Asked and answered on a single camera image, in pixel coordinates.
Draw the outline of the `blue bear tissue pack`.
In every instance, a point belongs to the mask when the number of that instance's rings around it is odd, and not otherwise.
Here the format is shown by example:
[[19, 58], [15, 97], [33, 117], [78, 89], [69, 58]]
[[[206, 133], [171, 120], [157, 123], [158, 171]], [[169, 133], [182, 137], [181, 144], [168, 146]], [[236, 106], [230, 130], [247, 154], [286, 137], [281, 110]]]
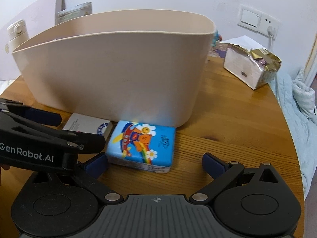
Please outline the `blue bear tissue pack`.
[[173, 164], [176, 128], [121, 120], [105, 154], [110, 163], [154, 173], [168, 173]]

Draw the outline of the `white flat card box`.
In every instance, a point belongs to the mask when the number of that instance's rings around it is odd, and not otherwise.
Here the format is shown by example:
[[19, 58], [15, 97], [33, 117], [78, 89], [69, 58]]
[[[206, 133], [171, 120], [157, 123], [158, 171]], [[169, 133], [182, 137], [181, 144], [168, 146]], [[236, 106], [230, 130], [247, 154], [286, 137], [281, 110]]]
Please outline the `white flat card box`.
[[73, 132], [98, 134], [107, 141], [112, 128], [112, 122], [109, 120], [73, 113], [63, 129]]

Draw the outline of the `white thermos bottle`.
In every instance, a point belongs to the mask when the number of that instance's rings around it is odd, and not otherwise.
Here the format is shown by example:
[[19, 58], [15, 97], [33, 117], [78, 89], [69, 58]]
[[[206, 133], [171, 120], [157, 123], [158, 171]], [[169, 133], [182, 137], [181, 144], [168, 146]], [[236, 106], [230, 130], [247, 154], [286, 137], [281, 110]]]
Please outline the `white thermos bottle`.
[[7, 27], [9, 48], [11, 51], [29, 40], [25, 20], [18, 20]]

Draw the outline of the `light blue blanket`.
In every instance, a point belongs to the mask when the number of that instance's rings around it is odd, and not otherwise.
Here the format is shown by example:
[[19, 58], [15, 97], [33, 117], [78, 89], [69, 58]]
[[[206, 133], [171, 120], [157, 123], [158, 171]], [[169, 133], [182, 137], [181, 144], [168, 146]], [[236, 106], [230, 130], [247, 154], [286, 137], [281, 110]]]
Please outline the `light blue blanket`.
[[306, 198], [316, 171], [316, 105], [315, 90], [304, 83], [300, 70], [295, 79], [278, 72], [269, 86], [275, 95], [297, 152]]

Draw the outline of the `banana chips snack bag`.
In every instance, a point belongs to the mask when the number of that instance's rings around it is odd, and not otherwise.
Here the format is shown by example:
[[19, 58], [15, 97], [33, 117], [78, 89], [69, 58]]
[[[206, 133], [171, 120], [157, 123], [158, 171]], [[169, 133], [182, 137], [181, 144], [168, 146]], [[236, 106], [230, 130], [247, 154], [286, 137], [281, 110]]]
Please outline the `banana chips snack bag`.
[[92, 14], [92, 3], [82, 3], [70, 9], [64, 9], [59, 11], [56, 15], [56, 25], [66, 22], [68, 20], [79, 18], [82, 16], [87, 16]]

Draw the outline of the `beige plastic storage bin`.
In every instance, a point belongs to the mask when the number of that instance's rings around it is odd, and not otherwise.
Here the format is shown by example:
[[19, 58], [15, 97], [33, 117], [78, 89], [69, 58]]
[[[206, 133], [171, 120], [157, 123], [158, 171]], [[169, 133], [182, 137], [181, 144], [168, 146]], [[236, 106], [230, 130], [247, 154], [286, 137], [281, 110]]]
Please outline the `beige plastic storage bin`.
[[179, 127], [191, 117], [216, 30], [193, 12], [108, 11], [51, 27], [12, 56], [41, 104]]

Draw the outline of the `white gold snack box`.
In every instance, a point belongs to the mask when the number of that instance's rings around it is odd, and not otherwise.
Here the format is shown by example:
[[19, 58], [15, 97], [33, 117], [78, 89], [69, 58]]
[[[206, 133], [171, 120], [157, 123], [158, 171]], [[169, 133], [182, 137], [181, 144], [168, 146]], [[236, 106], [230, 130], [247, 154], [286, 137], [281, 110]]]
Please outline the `white gold snack box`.
[[256, 90], [274, 79], [282, 61], [265, 48], [247, 50], [239, 45], [229, 44], [223, 67]]

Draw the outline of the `patterned table mat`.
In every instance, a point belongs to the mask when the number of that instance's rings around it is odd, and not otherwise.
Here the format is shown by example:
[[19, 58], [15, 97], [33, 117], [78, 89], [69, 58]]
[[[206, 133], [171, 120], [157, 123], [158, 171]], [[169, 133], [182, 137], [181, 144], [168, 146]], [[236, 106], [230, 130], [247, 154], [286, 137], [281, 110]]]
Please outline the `patterned table mat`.
[[227, 43], [217, 42], [215, 46], [211, 46], [208, 52], [209, 58], [221, 58], [224, 59], [227, 53]]

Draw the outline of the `white paper sheet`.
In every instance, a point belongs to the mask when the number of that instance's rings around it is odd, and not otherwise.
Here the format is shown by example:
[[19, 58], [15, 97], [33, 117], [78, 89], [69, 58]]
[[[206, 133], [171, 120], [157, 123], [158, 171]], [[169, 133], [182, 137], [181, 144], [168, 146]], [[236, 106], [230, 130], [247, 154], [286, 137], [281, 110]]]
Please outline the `white paper sheet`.
[[221, 41], [223, 44], [231, 44], [231, 45], [237, 45], [240, 46], [246, 50], [251, 50], [251, 49], [259, 49], [259, 48], [264, 48], [261, 44], [253, 40], [252, 38], [248, 36], [240, 36], [238, 38], [231, 38], [229, 40], [223, 40]]

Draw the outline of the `blue cartoon figurine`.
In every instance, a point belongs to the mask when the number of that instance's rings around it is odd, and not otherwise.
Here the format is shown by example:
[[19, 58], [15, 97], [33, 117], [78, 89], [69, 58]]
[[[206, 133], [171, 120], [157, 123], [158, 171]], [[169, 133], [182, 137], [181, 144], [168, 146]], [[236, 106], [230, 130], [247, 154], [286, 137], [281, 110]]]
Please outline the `blue cartoon figurine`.
[[221, 42], [221, 41], [222, 41], [222, 36], [219, 34], [218, 30], [216, 30], [215, 34], [213, 36], [213, 40], [212, 40], [211, 46], [215, 47], [217, 42]]

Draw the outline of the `lilac board leaning on wall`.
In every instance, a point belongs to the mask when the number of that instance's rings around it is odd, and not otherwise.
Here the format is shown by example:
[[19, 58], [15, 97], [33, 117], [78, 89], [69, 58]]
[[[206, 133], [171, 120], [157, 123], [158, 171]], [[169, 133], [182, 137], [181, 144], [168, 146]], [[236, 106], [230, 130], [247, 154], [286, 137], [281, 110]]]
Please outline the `lilac board leaning on wall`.
[[18, 20], [25, 20], [29, 38], [36, 36], [42, 31], [56, 24], [56, 15], [62, 10], [62, 0], [37, 0], [1, 28], [1, 80], [16, 79], [20, 71], [11, 55], [7, 28]]

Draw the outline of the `white wall switch socket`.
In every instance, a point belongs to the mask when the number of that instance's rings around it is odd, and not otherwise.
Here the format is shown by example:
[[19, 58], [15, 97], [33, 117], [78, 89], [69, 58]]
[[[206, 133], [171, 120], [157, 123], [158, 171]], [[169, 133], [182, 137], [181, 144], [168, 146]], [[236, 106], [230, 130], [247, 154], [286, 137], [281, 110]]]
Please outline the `white wall switch socket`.
[[238, 14], [238, 25], [249, 29], [256, 33], [269, 37], [269, 30], [273, 32], [273, 40], [275, 40], [280, 21], [273, 16], [268, 15], [260, 10], [240, 4]]

